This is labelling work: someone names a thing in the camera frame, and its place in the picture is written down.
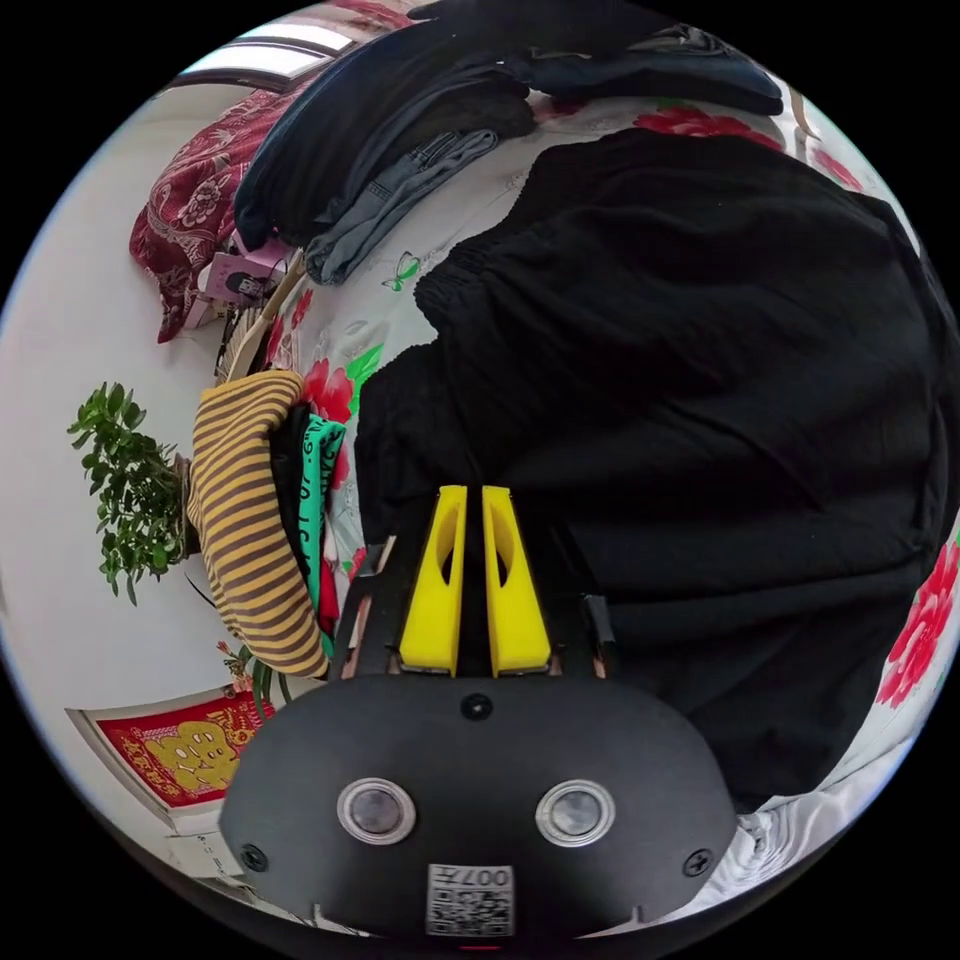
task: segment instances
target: bed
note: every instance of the bed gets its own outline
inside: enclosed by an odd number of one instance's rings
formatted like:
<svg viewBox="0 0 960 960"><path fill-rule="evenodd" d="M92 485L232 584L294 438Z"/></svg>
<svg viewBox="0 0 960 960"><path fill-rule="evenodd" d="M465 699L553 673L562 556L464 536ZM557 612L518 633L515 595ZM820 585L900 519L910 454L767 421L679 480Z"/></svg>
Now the bed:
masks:
<svg viewBox="0 0 960 960"><path fill-rule="evenodd" d="M300 372L318 412L347 426L327 524L327 556L335 561L341 604L364 551L352 459L363 383L407 347L434 338L414 302L418 278L458 241L503 218L541 151L630 126L689 136L745 136L787 152L847 189L891 203L919 249L899 204L862 155L815 108L781 86L785 110L777 118L677 101L611 99L558 106L534 95L534 133L502 144L424 199L342 286L320 286L307 277L296 283L270 332L267 359L274 367ZM960 635L952 610L958 529L955 524L904 633L890 638L883 684L845 756L817 791L774 797L742 816L734 842L701 893L658 923L714 906L795 863L855 819L895 772L933 704Z"/></svg>

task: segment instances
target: floral pillowcase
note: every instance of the floral pillowcase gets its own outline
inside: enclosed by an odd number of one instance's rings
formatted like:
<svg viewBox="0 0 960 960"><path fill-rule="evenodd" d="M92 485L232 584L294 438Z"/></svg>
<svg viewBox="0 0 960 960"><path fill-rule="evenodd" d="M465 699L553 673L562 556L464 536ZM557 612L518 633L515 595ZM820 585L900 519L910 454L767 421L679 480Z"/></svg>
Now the floral pillowcase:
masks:
<svg viewBox="0 0 960 960"><path fill-rule="evenodd" d="M157 283L158 343L183 327L200 271L234 230L233 198L250 161L303 87L257 90L185 144L167 165L133 226L130 253Z"/></svg>

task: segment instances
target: potted plant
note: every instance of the potted plant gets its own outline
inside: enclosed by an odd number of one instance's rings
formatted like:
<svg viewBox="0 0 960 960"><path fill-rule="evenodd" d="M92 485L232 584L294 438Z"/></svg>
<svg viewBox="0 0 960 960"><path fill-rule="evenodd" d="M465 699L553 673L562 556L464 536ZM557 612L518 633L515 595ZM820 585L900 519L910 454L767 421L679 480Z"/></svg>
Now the potted plant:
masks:
<svg viewBox="0 0 960 960"><path fill-rule="evenodd" d="M145 573L158 580L199 547L186 516L190 462L172 445L138 433L146 410L119 383L95 390L67 430L88 445L81 461L90 495L99 493L97 533L102 533L100 572L119 595L118 580L136 606L135 585Z"/></svg>

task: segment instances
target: striped sweater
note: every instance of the striped sweater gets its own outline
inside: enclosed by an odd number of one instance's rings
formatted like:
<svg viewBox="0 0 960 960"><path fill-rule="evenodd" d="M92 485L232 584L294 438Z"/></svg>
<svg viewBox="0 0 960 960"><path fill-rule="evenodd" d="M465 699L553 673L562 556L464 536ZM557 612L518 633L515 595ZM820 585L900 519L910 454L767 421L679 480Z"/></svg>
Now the striped sweater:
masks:
<svg viewBox="0 0 960 960"><path fill-rule="evenodd" d="M318 677L327 670L320 628L270 472L269 431L302 391L298 374L270 370L203 392L187 516L227 629L274 670Z"/></svg>

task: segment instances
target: jeans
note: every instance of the jeans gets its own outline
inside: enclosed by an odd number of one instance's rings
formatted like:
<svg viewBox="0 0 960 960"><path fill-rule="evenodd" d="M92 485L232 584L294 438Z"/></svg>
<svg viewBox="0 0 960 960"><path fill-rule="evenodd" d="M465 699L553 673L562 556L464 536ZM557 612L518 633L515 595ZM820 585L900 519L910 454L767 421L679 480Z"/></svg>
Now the jeans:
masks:
<svg viewBox="0 0 960 960"><path fill-rule="evenodd" d="M497 145L492 130L443 133L401 157L364 188L356 202L306 250L307 273L343 283L364 257L423 197Z"/></svg>
<svg viewBox="0 0 960 960"><path fill-rule="evenodd" d="M376 165L377 159L383 151L435 100L452 90L462 90L474 84L488 82L497 73L503 72L502 68L498 69L489 65L461 67L445 74L420 91L366 141L351 164L350 172L347 174L342 189L333 197L326 209L317 216L316 222L321 226L335 224L350 209L369 181L370 171Z"/></svg>

